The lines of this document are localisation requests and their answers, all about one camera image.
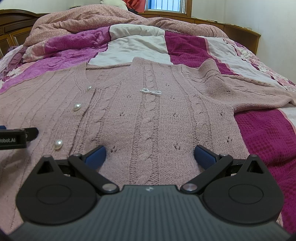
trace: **knit sweater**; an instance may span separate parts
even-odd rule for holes
[[[39,135],[27,149],[1,151],[0,227],[10,232],[21,224],[16,193],[45,154],[65,159],[104,145],[107,158],[99,172],[120,187],[180,186],[201,171],[193,156],[198,144],[247,157],[235,112],[295,100],[269,84],[221,75],[211,59],[197,69],[142,58],[108,67],[83,63],[25,81],[0,95],[0,123],[37,127]],[[81,104],[77,111],[75,104]],[[63,146],[55,150],[58,139]]]

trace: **blue gripper pad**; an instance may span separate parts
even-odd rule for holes
[[[97,170],[101,167],[106,159],[106,148],[102,146],[85,158],[85,164],[91,169]]]
[[[194,158],[197,161],[197,163],[201,165],[205,170],[217,162],[215,156],[212,156],[199,146],[195,147]]]

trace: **stuffed toy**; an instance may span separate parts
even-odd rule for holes
[[[102,0],[100,3],[128,10],[128,8],[126,7],[126,3],[123,0]]]

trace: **white fabric stripe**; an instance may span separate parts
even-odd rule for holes
[[[110,27],[112,41],[105,52],[98,53],[89,63],[99,66],[132,62],[134,57],[172,64],[164,38],[165,31],[133,24],[116,24]]]
[[[154,26],[135,25],[135,24],[115,24],[110,26],[111,41],[132,35],[140,36],[164,36],[165,31]]]
[[[208,40],[210,55],[228,64],[231,70],[244,77],[270,83],[281,89],[285,89],[268,74],[254,68],[250,63],[242,60],[234,50],[234,47],[223,41],[222,38],[203,37]]]
[[[279,108],[279,110],[281,110],[286,114],[291,124],[294,125],[294,131],[295,131],[296,130],[296,106],[292,104],[287,104],[284,107]]]

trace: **wooden headboard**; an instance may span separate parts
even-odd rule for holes
[[[23,44],[26,37],[29,36],[36,20],[44,15],[46,15],[46,13],[36,14],[19,9],[0,10],[0,59],[7,53],[7,50],[10,47]],[[164,17],[195,24],[205,23],[214,25],[223,30],[230,39],[244,45],[254,54],[257,53],[261,35],[246,28],[236,25],[191,18],[183,16],[184,14],[176,14],[171,12],[146,11],[140,15],[145,18]]]
[[[0,10],[0,58],[10,47],[23,44],[36,20],[45,14],[19,9]]]

